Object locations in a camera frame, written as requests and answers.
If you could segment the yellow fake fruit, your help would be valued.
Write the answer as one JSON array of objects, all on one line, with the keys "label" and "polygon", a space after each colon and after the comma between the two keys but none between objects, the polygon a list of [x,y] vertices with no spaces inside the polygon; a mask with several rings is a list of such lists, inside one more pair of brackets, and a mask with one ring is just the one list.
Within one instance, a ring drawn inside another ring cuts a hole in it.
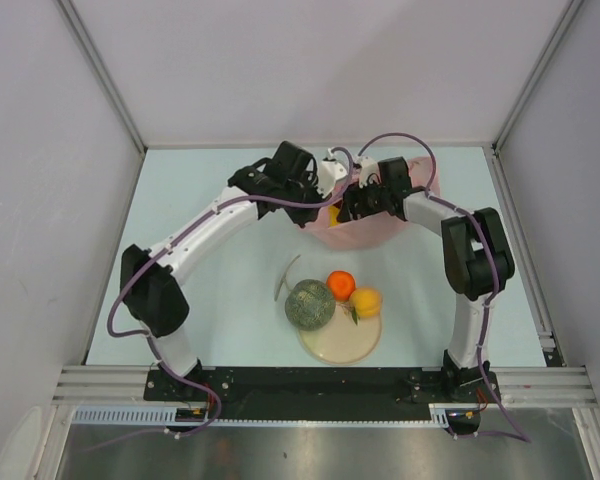
[{"label": "yellow fake fruit", "polygon": [[383,296],[379,290],[371,287],[356,289],[349,297],[349,309],[355,324],[361,319],[369,319],[380,314]]}]

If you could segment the orange fake orange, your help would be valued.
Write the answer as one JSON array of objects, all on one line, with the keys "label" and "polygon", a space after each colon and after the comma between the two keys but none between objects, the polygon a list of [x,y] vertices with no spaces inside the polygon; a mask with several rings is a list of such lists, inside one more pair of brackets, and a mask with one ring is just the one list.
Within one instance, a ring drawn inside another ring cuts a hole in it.
[{"label": "orange fake orange", "polygon": [[331,272],[326,285],[339,301],[346,301],[356,290],[355,278],[350,273],[342,270]]}]

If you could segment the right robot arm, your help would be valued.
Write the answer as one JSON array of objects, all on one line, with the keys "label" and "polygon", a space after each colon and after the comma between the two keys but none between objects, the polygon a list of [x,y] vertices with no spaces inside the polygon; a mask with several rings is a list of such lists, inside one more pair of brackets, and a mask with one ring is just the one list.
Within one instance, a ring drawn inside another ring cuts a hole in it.
[{"label": "right robot arm", "polygon": [[357,181],[344,193],[339,222],[387,213],[441,238],[445,276],[456,293],[441,388],[449,399],[464,401],[478,385],[490,384],[486,349],[492,307],[515,273],[499,213],[493,208],[469,211],[439,197],[428,184],[415,185],[402,157],[377,162],[362,156],[355,166]]}]

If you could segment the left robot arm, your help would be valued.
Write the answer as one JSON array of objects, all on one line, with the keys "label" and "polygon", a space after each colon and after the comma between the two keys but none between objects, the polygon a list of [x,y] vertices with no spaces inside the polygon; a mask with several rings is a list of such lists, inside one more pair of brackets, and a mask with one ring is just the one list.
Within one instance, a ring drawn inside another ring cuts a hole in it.
[{"label": "left robot arm", "polygon": [[166,387],[177,398],[194,397],[201,387],[199,358],[184,331],[190,307],[183,293],[194,268],[231,236],[283,209],[304,227],[338,200],[351,181],[351,161],[340,163],[330,149],[317,160],[288,141],[270,157],[237,170],[211,204],[177,232],[149,249],[129,246],[122,254],[120,293],[140,326],[158,364],[168,371]]}]

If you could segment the yellow fake mango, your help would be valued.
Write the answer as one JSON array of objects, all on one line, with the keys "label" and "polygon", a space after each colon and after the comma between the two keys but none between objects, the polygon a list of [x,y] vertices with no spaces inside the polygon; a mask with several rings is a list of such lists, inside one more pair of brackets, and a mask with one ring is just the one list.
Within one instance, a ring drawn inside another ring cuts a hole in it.
[{"label": "yellow fake mango", "polygon": [[335,206],[335,205],[331,205],[328,207],[328,219],[329,219],[329,226],[333,227],[339,224],[338,221],[338,215],[340,213],[340,209]]}]

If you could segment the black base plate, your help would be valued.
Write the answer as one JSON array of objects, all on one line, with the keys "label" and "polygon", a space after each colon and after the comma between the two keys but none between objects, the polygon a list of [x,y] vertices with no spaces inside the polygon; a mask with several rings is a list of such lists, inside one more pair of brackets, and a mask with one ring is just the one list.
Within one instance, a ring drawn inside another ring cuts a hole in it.
[{"label": "black base plate", "polygon": [[429,420],[431,404],[490,398],[482,378],[456,383],[439,368],[207,367],[192,380],[220,397],[222,420]]}]

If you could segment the aluminium frame rail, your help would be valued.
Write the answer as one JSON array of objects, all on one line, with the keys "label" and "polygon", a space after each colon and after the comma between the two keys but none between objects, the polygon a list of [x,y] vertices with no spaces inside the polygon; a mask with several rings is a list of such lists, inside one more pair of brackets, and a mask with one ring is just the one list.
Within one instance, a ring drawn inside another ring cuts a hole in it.
[{"label": "aluminium frame rail", "polygon": [[[66,366],[55,405],[140,405],[148,366]],[[598,405],[585,368],[496,368],[499,391],[508,408],[594,408]]]}]

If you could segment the beige ceramic plate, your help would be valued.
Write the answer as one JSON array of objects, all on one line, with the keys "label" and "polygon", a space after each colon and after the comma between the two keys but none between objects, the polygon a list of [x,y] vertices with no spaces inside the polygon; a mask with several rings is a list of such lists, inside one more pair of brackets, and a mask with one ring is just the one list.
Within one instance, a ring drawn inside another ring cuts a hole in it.
[{"label": "beige ceramic plate", "polygon": [[304,349],[317,360],[336,366],[355,365],[378,346],[383,332],[382,316],[355,322],[348,311],[337,307],[331,320],[314,331],[298,330]]}]

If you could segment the green fake melon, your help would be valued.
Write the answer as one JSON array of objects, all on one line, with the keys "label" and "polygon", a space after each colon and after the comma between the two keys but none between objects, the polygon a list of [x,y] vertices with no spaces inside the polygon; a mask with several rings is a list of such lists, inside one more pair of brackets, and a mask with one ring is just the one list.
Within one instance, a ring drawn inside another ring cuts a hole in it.
[{"label": "green fake melon", "polygon": [[301,258],[296,255],[284,268],[274,288],[274,301],[284,298],[283,313],[299,331],[313,332],[332,319],[337,301],[325,282],[304,278],[291,284],[289,274]]}]

